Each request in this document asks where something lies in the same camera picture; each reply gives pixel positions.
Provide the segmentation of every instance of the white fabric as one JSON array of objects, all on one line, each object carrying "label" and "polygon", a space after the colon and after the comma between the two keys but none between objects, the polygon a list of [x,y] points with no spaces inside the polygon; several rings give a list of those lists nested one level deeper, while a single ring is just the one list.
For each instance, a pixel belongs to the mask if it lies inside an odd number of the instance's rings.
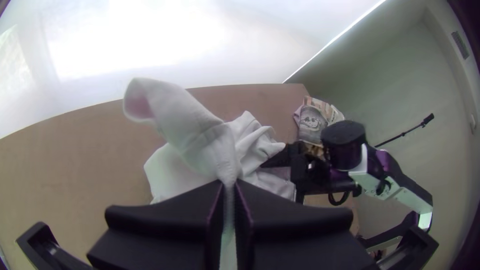
[{"label": "white fabric", "polygon": [[125,115],[135,122],[150,123],[167,141],[145,163],[152,203],[161,202],[216,179],[225,185],[225,221],[221,269],[236,269],[233,231],[233,184],[242,179],[293,200],[295,186],[260,164],[285,147],[245,111],[223,122],[178,85],[134,78],[123,100]]}]

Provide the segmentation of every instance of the black microphone stand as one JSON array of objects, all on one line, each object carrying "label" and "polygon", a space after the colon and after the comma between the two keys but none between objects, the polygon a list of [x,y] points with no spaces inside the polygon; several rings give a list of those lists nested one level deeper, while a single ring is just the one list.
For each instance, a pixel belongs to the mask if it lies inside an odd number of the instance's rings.
[{"label": "black microphone stand", "polygon": [[391,138],[391,139],[388,139],[388,140],[386,140],[386,141],[384,141],[384,142],[382,142],[382,143],[379,143],[379,144],[375,145],[375,148],[379,148],[379,147],[381,147],[381,146],[384,145],[384,144],[388,144],[388,143],[390,143],[390,142],[392,142],[392,141],[395,141],[396,139],[398,139],[398,138],[400,138],[400,137],[403,137],[403,136],[407,135],[408,133],[410,133],[410,132],[418,129],[419,127],[424,128],[430,121],[433,120],[433,118],[435,118],[435,117],[434,117],[434,114],[433,114],[433,113],[430,113],[430,115],[427,116],[425,119],[423,119],[423,121],[422,121],[420,124],[416,125],[416,126],[413,127],[413,128],[410,128],[409,130],[407,130],[407,131],[405,131],[405,132],[400,133],[399,135],[397,135],[397,136],[395,136],[395,137],[393,137],[393,138]]}]

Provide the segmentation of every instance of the black cable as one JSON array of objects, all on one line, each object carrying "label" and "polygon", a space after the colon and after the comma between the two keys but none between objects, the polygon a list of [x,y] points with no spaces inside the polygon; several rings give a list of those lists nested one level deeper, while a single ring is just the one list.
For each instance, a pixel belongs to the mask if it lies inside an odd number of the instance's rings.
[{"label": "black cable", "polygon": [[333,206],[340,206],[347,201],[347,199],[349,198],[349,195],[350,195],[350,191],[345,191],[343,193],[343,196],[341,197],[341,199],[339,201],[336,201],[333,193],[329,192],[328,193],[328,202]]}]

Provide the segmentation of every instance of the air vent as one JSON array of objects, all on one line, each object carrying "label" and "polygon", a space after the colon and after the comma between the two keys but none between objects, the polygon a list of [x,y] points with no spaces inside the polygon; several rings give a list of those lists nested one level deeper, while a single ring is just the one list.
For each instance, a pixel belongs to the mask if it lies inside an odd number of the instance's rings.
[{"label": "air vent", "polygon": [[469,50],[467,49],[467,46],[465,46],[465,43],[462,37],[460,37],[459,32],[455,31],[451,33],[451,37],[453,38],[453,40],[456,43],[456,46],[460,50],[461,56],[463,57],[464,60],[466,60],[470,56],[470,53],[469,53]]}]

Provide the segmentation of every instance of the white towel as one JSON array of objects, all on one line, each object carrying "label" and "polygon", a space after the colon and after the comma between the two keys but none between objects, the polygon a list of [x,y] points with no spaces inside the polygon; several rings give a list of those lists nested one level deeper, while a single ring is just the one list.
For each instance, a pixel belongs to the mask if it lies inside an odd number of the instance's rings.
[{"label": "white towel", "polygon": [[225,185],[225,221],[220,269],[236,269],[233,230],[233,185],[242,179],[293,200],[295,186],[259,166],[285,144],[271,137],[273,129],[261,126],[245,111],[223,122],[178,85],[134,78],[123,100],[125,115],[135,122],[154,125],[167,143],[147,160],[144,170],[153,196],[161,202],[219,179]]}]

